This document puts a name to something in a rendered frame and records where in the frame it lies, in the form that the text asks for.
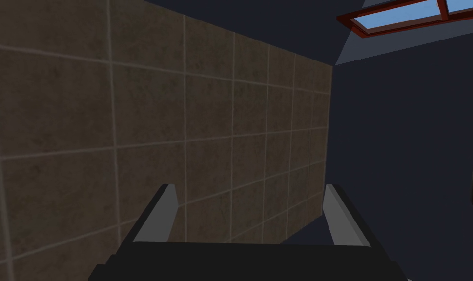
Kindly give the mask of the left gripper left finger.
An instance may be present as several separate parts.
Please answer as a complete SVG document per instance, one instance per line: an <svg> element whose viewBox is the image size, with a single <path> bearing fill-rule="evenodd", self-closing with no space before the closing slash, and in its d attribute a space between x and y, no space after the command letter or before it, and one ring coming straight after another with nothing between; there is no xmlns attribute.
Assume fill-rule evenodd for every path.
<svg viewBox="0 0 473 281"><path fill-rule="evenodd" d="M174 184L163 184L137 221L139 228L133 242L166 242L178 210Z"/></svg>

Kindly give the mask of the red framed window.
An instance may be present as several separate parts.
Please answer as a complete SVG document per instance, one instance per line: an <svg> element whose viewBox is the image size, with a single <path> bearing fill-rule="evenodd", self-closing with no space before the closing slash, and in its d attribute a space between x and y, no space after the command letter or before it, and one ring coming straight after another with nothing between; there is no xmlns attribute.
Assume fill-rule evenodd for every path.
<svg viewBox="0 0 473 281"><path fill-rule="evenodd" d="M339 15L361 38L473 19L473 0L395 0Z"/></svg>

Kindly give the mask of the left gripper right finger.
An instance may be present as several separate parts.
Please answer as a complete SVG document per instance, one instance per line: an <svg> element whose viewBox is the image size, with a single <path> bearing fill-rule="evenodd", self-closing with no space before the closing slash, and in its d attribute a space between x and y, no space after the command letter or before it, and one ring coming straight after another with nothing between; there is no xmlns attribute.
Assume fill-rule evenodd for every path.
<svg viewBox="0 0 473 281"><path fill-rule="evenodd" d="M334 245L370 246L334 185L325 186L323 213Z"/></svg>

